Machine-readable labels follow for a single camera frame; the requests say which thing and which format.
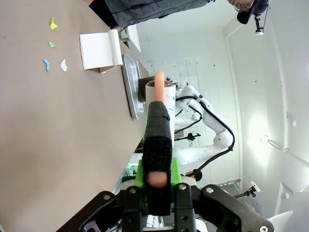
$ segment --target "cap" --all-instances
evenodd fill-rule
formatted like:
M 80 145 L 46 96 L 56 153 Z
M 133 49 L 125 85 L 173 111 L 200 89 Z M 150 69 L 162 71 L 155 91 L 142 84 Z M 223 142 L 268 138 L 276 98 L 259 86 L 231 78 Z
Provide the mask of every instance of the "cap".
M 254 0 L 253 7 L 249 12 L 241 12 L 237 15 L 237 20 L 242 24 L 247 24 L 251 15 L 261 15 L 268 7 L 268 0 Z

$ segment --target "blue paper piece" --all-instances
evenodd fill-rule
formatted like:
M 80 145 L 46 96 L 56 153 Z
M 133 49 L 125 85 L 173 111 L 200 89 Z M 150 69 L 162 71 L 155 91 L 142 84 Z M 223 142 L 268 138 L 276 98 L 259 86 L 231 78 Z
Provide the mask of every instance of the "blue paper piece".
M 49 62 L 46 59 L 43 59 L 43 62 L 46 64 L 46 71 L 49 71 Z

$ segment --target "yellow paper piece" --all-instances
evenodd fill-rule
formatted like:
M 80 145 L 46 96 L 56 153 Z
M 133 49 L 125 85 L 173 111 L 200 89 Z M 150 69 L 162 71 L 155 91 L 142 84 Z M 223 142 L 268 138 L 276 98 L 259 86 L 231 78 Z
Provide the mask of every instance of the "yellow paper piece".
M 52 21 L 51 21 L 51 23 L 50 23 L 50 29 L 51 29 L 51 30 L 54 30 L 54 29 L 57 28 L 57 27 L 58 27 L 58 25 L 54 23 L 54 18 L 52 18 Z

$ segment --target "white paper piece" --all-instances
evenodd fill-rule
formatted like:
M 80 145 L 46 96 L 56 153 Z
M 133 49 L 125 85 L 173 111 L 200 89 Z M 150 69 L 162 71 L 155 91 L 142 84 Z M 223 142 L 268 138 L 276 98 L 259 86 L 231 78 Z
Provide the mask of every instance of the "white paper piece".
M 67 71 L 68 70 L 68 67 L 67 67 L 67 64 L 66 64 L 66 59 L 64 59 L 61 64 L 60 64 L 61 68 L 63 71 Z
M 80 35 L 84 69 L 105 67 L 104 70 L 123 65 L 118 31 Z
M 110 39 L 111 39 L 111 45 L 112 45 L 112 60 L 115 67 L 123 65 L 122 62 L 122 55 L 120 50 L 120 42 L 119 42 L 119 34 L 116 29 L 110 30 L 108 32 Z

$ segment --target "brown table surface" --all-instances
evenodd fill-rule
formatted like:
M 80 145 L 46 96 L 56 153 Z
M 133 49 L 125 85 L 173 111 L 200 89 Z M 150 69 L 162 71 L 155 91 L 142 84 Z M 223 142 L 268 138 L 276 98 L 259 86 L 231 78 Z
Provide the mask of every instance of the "brown table surface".
M 83 0 L 0 0 L 6 232 L 57 230 L 97 193 L 113 189 L 142 138 L 145 123 L 130 116 L 121 68 L 83 70 L 79 35 L 108 30 Z M 123 43 L 121 49 L 132 55 Z

